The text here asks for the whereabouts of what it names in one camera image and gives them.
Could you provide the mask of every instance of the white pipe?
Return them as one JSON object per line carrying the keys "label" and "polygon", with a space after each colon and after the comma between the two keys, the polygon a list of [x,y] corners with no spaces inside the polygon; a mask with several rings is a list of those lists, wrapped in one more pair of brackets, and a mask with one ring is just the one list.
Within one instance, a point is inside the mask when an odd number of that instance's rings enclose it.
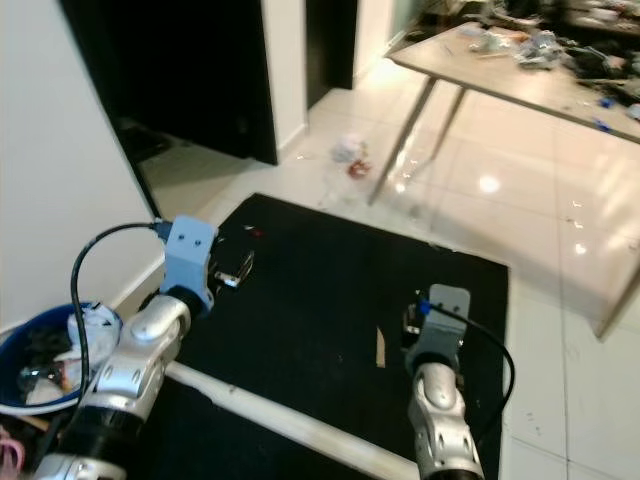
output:
{"label": "white pipe", "polygon": [[379,480],[416,480],[418,466],[400,455],[279,403],[254,395],[180,363],[166,374],[211,401],[318,453]]}

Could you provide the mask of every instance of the pink object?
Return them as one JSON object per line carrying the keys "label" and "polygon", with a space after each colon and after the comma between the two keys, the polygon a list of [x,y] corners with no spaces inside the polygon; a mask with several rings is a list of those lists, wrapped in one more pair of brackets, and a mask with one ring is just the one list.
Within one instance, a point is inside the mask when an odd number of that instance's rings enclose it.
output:
{"label": "pink object", "polygon": [[15,480],[24,466],[24,446],[0,425],[0,480]]}

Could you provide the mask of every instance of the white tile floor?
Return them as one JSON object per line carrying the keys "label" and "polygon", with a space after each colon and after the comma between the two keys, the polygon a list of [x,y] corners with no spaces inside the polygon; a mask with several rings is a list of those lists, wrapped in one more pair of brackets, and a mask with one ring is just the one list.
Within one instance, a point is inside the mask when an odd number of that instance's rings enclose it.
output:
{"label": "white tile floor", "polygon": [[[501,478],[640,479],[640,309],[606,343],[592,333],[638,261],[640,147],[469,94],[439,158],[423,165],[455,93],[440,84],[403,165],[368,207],[423,80],[380,62],[356,90],[312,109],[308,137],[281,166],[242,162],[242,173],[222,174],[199,215],[219,222],[263,192],[509,265],[518,379]],[[365,179],[330,158],[350,132],[369,146]]]}

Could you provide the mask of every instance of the blue bowl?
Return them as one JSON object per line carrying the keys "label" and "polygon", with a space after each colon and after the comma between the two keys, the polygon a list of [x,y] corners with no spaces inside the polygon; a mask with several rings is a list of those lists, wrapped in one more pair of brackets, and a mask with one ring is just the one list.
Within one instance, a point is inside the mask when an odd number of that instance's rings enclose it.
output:
{"label": "blue bowl", "polygon": [[[83,303],[83,307],[90,306],[90,303]],[[27,365],[29,357],[26,348],[30,343],[29,331],[37,327],[53,327],[67,332],[67,319],[73,313],[73,305],[62,305],[41,313],[37,317],[29,320],[13,331],[11,336],[0,345],[0,404],[9,407],[35,408],[54,407],[55,405],[74,400],[78,397],[79,391],[75,390],[64,397],[47,403],[25,405],[22,401],[22,393],[18,388],[18,375],[20,370]]]}

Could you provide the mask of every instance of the white wall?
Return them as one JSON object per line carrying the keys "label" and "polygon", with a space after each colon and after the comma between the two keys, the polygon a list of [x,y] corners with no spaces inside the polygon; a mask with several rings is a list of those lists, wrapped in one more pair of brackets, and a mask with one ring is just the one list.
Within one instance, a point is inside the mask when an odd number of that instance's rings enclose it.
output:
{"label": "white wall", "polygon": [[386,52],[393,24],[394,0],[359,0],[354,76],[360,79]]}
{"label": "white wall", "polygon": [[[96,233],[151,217],[59,3],[3,7],[2,328],[69,301],[73,260]],[[81,297],[117,302],[160,255],[152,233],[107,239],[81,271]]]}
{"label": "white wall", "polygon": [[262,0],[276,144],[304,132],[307,114],[304,0]]}

